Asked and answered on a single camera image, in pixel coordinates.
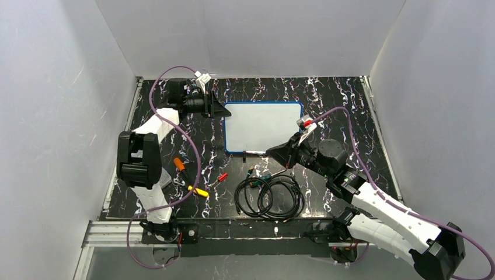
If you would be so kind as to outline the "red marker cap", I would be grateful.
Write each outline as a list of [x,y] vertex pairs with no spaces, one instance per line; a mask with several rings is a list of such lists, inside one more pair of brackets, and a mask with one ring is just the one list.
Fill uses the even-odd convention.
[[218,177],[218,181],[222,182],[228,177],[228,173],[223,173]]

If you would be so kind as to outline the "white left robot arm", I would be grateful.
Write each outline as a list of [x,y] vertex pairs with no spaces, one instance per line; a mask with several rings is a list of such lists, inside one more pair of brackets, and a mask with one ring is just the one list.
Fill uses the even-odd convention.
[[166,96],[157,112],[142,126],[123,131],[118,137],[117,177],[131,188],[147,213],[141,226],[150,233],[170,238],[175,231],[172,208],[169,207],[160,179],[162,162],[161,141],[179,125],[181,118],[199,113],[205,118],[229,117],[228,111],[205,86],[209,74],[198,74],[194,80],[169,79],[165,84]]

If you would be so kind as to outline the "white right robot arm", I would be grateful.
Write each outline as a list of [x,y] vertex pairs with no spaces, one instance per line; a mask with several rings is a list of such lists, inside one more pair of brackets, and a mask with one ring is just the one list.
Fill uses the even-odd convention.
[[351,204],[334,222],[345,235],[371,242],[409,263],[423,279],[451,279],[465,257],[462,238],[421,220],[347,164],[341,143],[325,139],[313,148],[297,132],[266,154],[284,167],[299,164],[327,179],[330,192]]

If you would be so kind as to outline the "blue framed whiteboard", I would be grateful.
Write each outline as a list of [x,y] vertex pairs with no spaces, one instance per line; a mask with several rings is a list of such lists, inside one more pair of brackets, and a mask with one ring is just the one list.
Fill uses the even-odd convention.
[[289,140],[299,127],[304,106],[297,101],[236,101],[225,103],[224,147],[228,153],[266,151]]

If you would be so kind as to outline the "white red whiteboard marker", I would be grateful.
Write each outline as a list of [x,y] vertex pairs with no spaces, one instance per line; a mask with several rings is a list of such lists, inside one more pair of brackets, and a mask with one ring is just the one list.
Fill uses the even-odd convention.
[[258,150],[245,150],[243,153],[247,155],[258,155],[258,156],[263,156],[266,154],[266,151],[258,151]]

